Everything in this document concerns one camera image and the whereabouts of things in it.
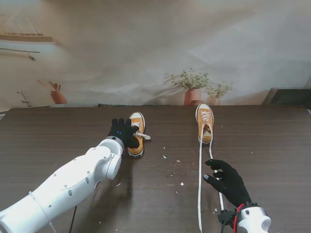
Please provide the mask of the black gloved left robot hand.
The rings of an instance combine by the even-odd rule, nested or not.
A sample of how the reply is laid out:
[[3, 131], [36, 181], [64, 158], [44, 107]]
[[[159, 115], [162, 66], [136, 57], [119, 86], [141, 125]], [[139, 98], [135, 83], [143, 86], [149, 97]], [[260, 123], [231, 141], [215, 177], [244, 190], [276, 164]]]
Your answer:
[[125, 148], [137, 149], [139, 140], [134, 134], [139, 130], [138, 126], [132, 126], [131, 119], [112, 119], [112, 125], [108, 137], [115, 137], [122, 141]]

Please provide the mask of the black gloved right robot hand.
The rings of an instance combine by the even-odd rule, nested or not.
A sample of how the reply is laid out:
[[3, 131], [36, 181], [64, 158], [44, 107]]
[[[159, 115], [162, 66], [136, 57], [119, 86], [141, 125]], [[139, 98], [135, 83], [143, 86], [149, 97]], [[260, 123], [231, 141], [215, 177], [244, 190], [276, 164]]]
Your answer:
[[252, 202], [236, 169], [223, 160], [209, 159], [205, 164], [214, 170], [214, 173], [212, 176], [204, 175], [204, 181], [222, 193], [231, 204], [239, 207]]

